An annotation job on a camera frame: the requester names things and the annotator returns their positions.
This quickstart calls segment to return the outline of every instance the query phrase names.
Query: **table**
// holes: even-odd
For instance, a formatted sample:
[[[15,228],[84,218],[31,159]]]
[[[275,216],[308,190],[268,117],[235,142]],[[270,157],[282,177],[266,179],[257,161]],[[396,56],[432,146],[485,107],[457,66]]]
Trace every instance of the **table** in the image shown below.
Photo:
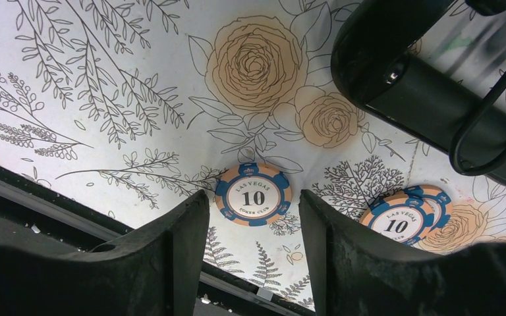
[[[212,197],[238,163],[276,166],[293,188],[289,212],[246,227],[213,204],[204,260],[311,309],[303,188],[359,218],[379,196],[433,184],[453,216],[415,247],[506,242],[505,187],[456,174],[337,93],[329,54],[358,5],[0,1],[0,165],[134,228],[196,190]],[[458,0],[412,52],[485,95],[506,67],[506,13]],[[498,103],[506,111],[506,92]]]

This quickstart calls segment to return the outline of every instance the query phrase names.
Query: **white debris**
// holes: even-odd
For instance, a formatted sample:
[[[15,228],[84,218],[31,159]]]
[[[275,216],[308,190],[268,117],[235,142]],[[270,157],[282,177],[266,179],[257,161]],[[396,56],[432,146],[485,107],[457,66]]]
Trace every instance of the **white debris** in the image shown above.
[[[208,299],[208,295],[204,294],[204,296],[201,298],[201,302],[209,304],[210,300]]]
[[[41,232],[41,230],[36,226],[36,224],[32,225],[32,231],[35,232],[36,234],[39,234]]]

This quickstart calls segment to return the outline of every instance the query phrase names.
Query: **blue and beige poker chip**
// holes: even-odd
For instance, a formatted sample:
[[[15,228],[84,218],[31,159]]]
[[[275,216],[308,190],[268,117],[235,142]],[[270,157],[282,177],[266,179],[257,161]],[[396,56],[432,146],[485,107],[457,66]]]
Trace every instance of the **blue and beige poker chip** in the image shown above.
[[[222,174],[215,191],[218,209],[244,226],[271,224],[286,214],[292,189],[286,176],[262,163],[244,163]]]
[[[370,205],[360,223],[406,245],[424,239],[445,226],[453,206],[449,196],[435,186],[411,186]]]

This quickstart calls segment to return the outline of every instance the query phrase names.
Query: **floral pattern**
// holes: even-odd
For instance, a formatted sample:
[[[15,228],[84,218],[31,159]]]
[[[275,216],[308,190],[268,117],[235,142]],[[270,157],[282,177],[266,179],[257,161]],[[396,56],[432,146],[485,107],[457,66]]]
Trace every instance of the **floral pattern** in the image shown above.
[[[197,190],[212,197],[237,163],[273,165],[293,185],[288,213],[245,227],[211,205],[204,261],[310,309],[303,188],[359,219],[375,199],[433,184],[452,219],[414,247],[506,242],[505,187],[457,175],[445,154],[337,93],[333,38],[359,4],[0,1],[0,165],[134,228]],[[434,26],[444,32],[409,50],[485,94],[506,50],[489,51],[480,76],[461,60],[484,60],[483,25],[497,18],[457,0]],[[498,102],[506,111],[506,92]]]

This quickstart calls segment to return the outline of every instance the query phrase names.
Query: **dark floor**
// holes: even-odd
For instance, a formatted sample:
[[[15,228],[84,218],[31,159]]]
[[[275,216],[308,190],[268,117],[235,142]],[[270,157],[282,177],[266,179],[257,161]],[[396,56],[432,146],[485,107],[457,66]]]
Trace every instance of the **dark floor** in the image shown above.
[[[60,242],[46,233],[36,234],[32,230],[34,223],[26,223],[27,226],[17,225],[7,219],[0,218],[0,244],[18,247],[23,250],[28,250],[36,253],[44,253],[47,255],[59,255],[72,251],[78,251],[75,247],[70,246],[64,242]],[[195,302],[195,312],[197,316],[227,316],[236,315],[229,313],[225,309],[217,307],[216,305],[204,304],[199,299]]]

